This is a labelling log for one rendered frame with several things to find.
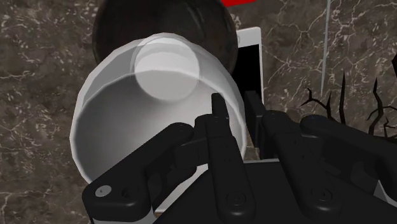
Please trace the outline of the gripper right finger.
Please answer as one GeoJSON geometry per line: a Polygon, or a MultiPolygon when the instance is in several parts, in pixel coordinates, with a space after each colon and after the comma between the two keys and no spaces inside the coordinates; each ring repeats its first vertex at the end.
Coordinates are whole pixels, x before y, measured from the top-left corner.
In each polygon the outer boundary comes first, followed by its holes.
{"type": "Polygon", "coordinates": [[[296,123],[244,94],[249,133],[262,158],[277,157],[301,213],[312,222],[397,222],[397,145],[321,115],[296,123]]]}

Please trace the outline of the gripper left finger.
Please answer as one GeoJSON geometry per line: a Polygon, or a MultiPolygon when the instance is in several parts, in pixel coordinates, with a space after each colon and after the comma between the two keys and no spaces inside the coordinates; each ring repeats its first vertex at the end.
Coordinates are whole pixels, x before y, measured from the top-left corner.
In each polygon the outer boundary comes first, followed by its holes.
{"type": "Polygon", "coordinates": [[[224,98],[173,123],[83,191],[91,224],[249,224],[256,201],[224,98]]]}

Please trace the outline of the white bowl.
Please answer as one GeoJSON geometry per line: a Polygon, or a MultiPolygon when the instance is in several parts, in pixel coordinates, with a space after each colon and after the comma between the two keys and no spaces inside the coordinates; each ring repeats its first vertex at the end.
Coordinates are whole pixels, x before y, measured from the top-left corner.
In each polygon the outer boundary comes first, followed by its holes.
{"type": "Polygon", "coordinates": [[[230,128],[245,152],[247,132],[239,89],[221,62],[171,33],[113,50],[87,77],[70,132],[74,162],[91,182],[174,122],[194,124],[220,93],[230,128]]]}

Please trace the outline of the black bare branch ornament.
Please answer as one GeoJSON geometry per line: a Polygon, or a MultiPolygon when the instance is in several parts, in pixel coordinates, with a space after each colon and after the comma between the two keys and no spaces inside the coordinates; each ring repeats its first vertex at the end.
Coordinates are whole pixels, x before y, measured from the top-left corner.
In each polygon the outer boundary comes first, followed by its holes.
{"type": "MultiPolygon", "coordinates": [[[[379,94],[379,85],[378,79],[375,79],[372,87],[372,94],[375,98],[375,102],[377,107],[372,110],[366,120],[370,120],[374,115],[376,117],[371,121],[367,133],[376,138],[386,140],[390,143],[397,144],[397,123],[395,125],[390,124],[390,119],[386,116],[385,110],[393,110],[397,112],[397,105],[394,105],[391,101],[389,104],[385,104],[383,98],[381,98],[379,94]],[[384,123],[382,124],[383,135],[375,135],[375,128],[378,124],[384,119],[384,123]]],[[[308,97],[305,102],[302,103],[302,106],[309,104],[311,102],[315,102],[317,105],[321,106],[326,111],[325,118],[331,120],[333,122],[341,123],[342,125],[347,125],[346,115],[345,115],[345,99],[346,99],[346,75],[345,71],[343,71],[342,75],[342,84],[340,87],[340,96],[338,98],[338,115],[339,119],[335,119],[332,114],[331,108],[331,100],[332,100],[332,92],[328,94],[327,101],[324,103],[320,99],[317,99],[313,96],[313,91],[310,88],[306,88],[308,91],[308,97]]]]}

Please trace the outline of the white tablet with black screen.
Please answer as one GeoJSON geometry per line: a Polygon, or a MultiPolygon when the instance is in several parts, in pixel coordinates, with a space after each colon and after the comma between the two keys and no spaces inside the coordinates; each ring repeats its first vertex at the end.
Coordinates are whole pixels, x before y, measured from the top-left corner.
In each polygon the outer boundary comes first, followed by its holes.
{"type": "Polygon", "coordinates": [[[255,91],[263,102],[263,60],[261,28],[249,27],[237,31],[238,56],[232,78],[241,95],[255,91]]]}

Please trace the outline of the thin grey pointed rod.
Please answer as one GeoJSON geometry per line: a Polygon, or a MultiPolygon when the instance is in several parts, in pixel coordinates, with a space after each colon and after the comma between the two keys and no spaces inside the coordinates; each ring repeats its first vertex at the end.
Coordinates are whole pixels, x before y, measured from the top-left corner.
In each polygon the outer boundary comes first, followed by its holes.
{"type": "Polygon", "coordinates": [[[330,11],[331,11],[331,0],[326,0],[326,17],[325,17],[325,25],[324,25],[324,45],[323,45],[323,61],[322,61],[322,69],[321,69],[320,96],[323,95],[323,91],[324,91],[324,82],[325,82],[325,74],[326,74],[326,60],[327,60],[327,55],[328,55],[328,35],[329,35],[330,11]]]}

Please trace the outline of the dark brown bowl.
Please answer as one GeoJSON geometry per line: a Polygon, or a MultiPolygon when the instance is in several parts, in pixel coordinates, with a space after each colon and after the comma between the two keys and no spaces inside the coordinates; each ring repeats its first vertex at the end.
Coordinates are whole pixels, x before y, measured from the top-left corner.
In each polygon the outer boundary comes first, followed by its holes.
{"type": "Polygon", "coordinates": [[[220,0],[103,0],[92,30],[95,61],[100,63],[133,40],[161,32],[178,34],[200,45],[233,72],[237,34],[220,0]]]}

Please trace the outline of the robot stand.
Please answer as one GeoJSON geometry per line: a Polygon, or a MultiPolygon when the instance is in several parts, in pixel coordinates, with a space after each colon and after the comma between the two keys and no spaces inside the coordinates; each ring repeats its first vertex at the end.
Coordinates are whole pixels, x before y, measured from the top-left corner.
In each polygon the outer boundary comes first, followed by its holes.
{"type": "Polygon", "coordinates": [[[256,0],[220,0],[226,7],[237,6],[247,3],[253,3],[256,0]]]}

